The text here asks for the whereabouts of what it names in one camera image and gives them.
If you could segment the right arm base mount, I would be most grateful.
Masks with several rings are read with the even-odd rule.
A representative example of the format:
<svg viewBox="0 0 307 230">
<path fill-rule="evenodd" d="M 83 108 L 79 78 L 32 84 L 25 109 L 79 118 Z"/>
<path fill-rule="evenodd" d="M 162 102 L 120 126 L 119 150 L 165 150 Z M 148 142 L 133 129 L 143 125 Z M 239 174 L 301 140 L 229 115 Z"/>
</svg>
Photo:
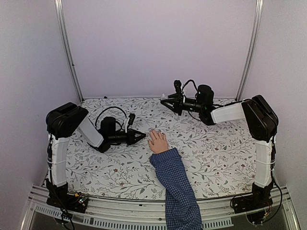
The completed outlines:
<svg viewBox="0 0 307 230">
<path fill-rule="evenodd" d="M 233 197 L 230 201 L 230 207 L 234 212 L 242 213 L 246 211 L 252 211 L 258 208 L 268 207 L 273 204 L 271 198 L 271 190 L 273 188 L 273 182 L 264 188 L 252 184 L 252 194 L 248 196 Z"/>
</svg>

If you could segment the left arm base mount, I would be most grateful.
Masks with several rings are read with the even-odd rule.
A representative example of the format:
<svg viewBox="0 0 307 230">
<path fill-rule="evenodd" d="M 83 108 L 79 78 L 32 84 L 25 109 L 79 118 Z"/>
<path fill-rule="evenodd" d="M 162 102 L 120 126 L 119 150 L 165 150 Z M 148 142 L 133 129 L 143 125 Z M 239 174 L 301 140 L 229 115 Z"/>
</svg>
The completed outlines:
<svg viewBox="0 0 307 230">
<path fill-rule="evenodd" d="M 88 196 L 77 192 L 68 194 L 68 184 L 56 187 L 50 183 L 47 184 L 49 191 L 47 204 L 79 213 L 85 213 L 88 205 Z"/>
</svg>

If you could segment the person's bare hand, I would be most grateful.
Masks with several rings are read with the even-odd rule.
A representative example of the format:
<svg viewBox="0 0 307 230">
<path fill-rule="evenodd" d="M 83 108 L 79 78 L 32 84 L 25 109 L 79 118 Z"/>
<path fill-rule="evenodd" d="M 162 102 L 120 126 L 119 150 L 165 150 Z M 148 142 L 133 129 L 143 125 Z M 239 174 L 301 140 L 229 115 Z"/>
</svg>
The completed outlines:
<svg viewBox="0 0 307 230">
<path fill-rule="evenodd" d="M 154 154 L 160 154 L 169 150 L 166 135 L 161 131 L 150 131 L 149 147 Z"/>
</svg>

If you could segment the blue checkered sleeve forearm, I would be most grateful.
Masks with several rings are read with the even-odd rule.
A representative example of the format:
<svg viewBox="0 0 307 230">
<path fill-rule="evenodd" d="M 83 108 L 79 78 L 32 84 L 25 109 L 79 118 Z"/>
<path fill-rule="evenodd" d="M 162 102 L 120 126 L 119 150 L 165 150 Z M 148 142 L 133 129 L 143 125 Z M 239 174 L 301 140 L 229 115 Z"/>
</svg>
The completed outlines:
<svg viewBox="0 0 307 230">
<path fill-rule="evenodd" d="M 153 154 L 150 163 L 165 188 L 165 219 L 169 230 L 201 230 L 199 205 L 176 148 Z"/>
</svg>

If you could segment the clear nail polish bottle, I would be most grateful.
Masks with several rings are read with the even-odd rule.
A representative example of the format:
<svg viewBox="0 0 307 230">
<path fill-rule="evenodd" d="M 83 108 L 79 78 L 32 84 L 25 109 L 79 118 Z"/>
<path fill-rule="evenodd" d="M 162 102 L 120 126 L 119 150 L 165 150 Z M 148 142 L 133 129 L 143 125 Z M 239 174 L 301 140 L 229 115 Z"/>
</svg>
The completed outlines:
<svg viewBox="0 0 307 230">
<path fill-rule="evenodd" d="M 161 96 L 161 100 L 166 100 L 166 99 L 168 99 L 168 96 L 163 93 Z"/>
</svg>

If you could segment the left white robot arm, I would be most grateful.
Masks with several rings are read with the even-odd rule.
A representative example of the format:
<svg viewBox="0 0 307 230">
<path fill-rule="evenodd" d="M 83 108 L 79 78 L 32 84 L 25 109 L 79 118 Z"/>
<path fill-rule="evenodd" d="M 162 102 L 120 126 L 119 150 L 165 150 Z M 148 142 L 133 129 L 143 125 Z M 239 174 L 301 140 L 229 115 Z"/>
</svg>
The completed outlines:
<svg viewBox="0 0 307 230">
<path fill-rule="evenodd" d="M 130 146 L 146 137 L 145 133 L 131 128 L 135 114 L 124 115 L 125 120 L 122 124 L 111 116 L 104 117 L 101 122 L 92 122 L 88 115 L 86 108 L 66 103 L 50 111 L 46 116 L 48 205 L 78 212 L 84 212 L 87 208 L 86 195 L 81 192 L 73 195 L 68 193 L 67 150 L 69 140 L 75 131 L 85 138 L 90 147 L 100 153 L 106 152 L 112 145 Z"/>
</svg>

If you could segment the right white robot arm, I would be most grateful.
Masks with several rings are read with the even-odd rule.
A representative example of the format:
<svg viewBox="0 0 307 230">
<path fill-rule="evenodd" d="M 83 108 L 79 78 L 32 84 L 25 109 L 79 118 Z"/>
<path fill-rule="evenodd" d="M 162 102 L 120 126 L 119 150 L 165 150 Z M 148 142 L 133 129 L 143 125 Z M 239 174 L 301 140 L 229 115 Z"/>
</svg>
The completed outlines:
<svg viewBox="0 0 307 230">
<path fill-rule="evenodd" d="M 196 112 L 200 121 L 212 126 L 232 120 L 244 119 L 256 146 L 256 175 L 252 184 L 252 194 L 247 198 L 235 198 L 235 207 L 258 209 L 271 205 L 271 190 L 275 183 L 273 169 L 275 166 L 275 136 L 278 128 L 278 117 L 261 95 L 251 99 L 226 105 L 213 103 L 214 92 L 208 85 L 199 85 L 195 99 L 187 98 L 184 86 L 176 80 L 176 92 L 161 99 L 161 104 L 172 112 L 181 115 L 183 111 Z"/>
</svg>

